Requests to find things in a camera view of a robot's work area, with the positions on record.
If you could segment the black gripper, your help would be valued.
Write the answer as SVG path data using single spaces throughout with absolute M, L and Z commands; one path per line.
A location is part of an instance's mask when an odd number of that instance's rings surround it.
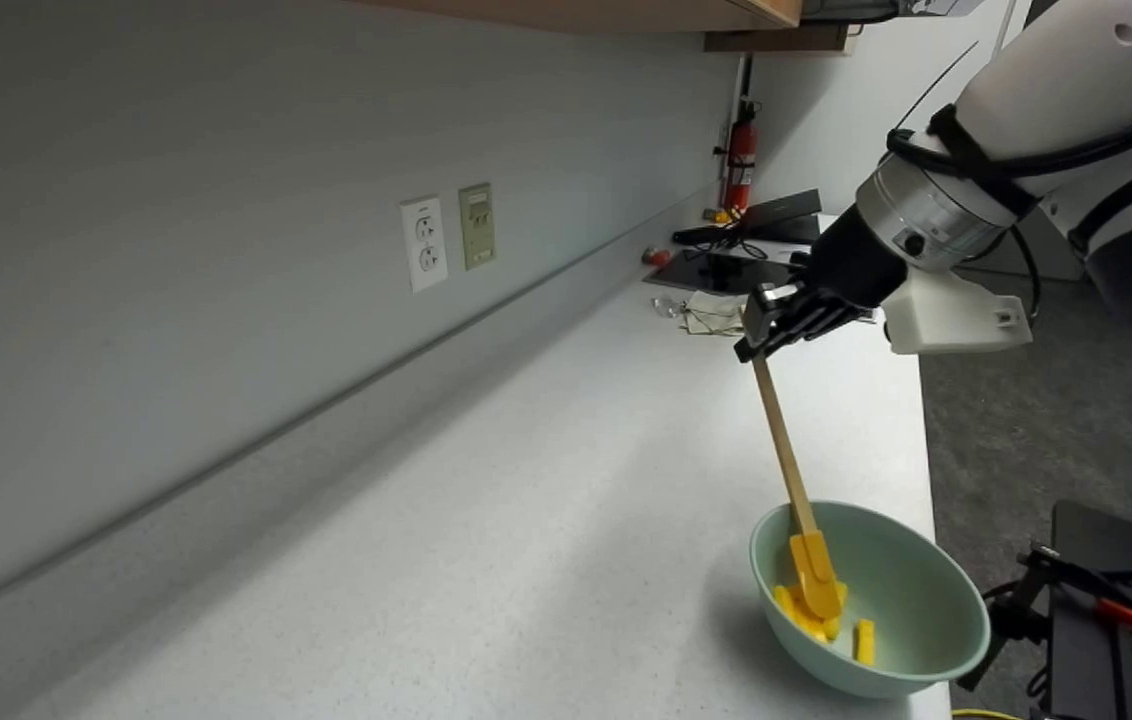
M 857 208 L 847 208 L 803 266 L 799 290 L 784 300 L 774 290 L 750 290 L 740 312 L 740 364 L 772 355 L 797 341 L 816 341 L 869 318 L 908 281 L 908 266 L 887 252 Z

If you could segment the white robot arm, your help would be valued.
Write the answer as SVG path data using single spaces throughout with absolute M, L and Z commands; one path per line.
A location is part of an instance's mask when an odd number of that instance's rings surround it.
M 1032 307 L 961 277 L 1049 216 L 1132 318 L 1132 0 L 1055 0 L 927 128 L 895 128 L 781 296 L 744 307 L 744 364 L 876 318 L 898 355 L 991 353 Z

